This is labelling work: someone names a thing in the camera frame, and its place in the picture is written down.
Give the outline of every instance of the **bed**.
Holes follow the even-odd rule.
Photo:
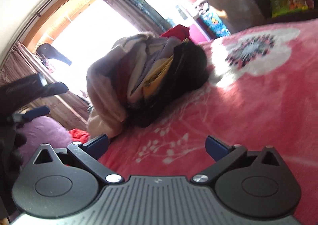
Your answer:
[[[318,222],[318,19],[255,27],[202,46],[209,81],[145,129],[112,139],[100,162],[126,179],[191,177],[213,164],[212,135],[249,150],[273,145],[302,188],[295,217]]]

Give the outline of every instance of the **fluffy purple cushion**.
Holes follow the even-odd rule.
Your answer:
[[[40,116],[26,123],[18,132],[27,137],[27,142],[19,148],[25,166],[41,143],[49,143],[53,148],[66,148],[72,142],[71,135],[54,119]]]

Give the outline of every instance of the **purple garment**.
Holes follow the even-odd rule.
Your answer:
[[[35,118],[17,131],[27,138],[26,144],[19,148],[24,159],[23,167],[41,143],[49,143],[53,148],[66,148],[72,142],[72,137],[67,130],[47,116]]]
[[[152,65],[159,59],[162,58],[170,58],[173,55],[173,49],[181,44],[181,41],[175,37],[169,37],[168,39],[165,37],[149,39],[147,41],[149,44],[147,45],[147,59],[143,68],[143,72],[136,82],[136,85],[132,92],[135,92],[137,87],[141,84],[141,82],[146,77],[147,73],[150,71]]]

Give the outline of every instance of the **curtain rod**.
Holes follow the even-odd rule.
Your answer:
[[[11,45],[9,51],[7,52],[4,60],[1,63],[0,69],[2,69],[4,63],[7,61],[9,53],[12,49],[12,47],[15,45],[15,43],[17,41],[19,41],[19,39],[21,38],[21,36],[24,34],[24,32],[30,27],[30,25],[33,23],[33,21],[36,19],[36,17],[39,16],[39,14],[41,13],[42,10],[44,10],[44,8],[46,8],[47,5],[49,5],[53,0],[47,0],[36,12],[35,14],[31,17],[31,19],[27,22],[27,24],[24,26],[24,28],[21,30],[21,32],[18,34],[17,38],[14,40],[13,44]]]

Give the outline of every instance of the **silver screw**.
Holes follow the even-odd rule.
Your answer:
[[[193,178],[192,178],[193,181],[197,182],[197,183],[204,183],[206,181],[209,180],[209,177],[206,176],[206,175],[201,175],[201,174],[198,174],[198,175],[195,175]]]
[[[118,174],[110,174],[106,176],[105,179],[109,183],[118,183],[121,181],[122,177]]]

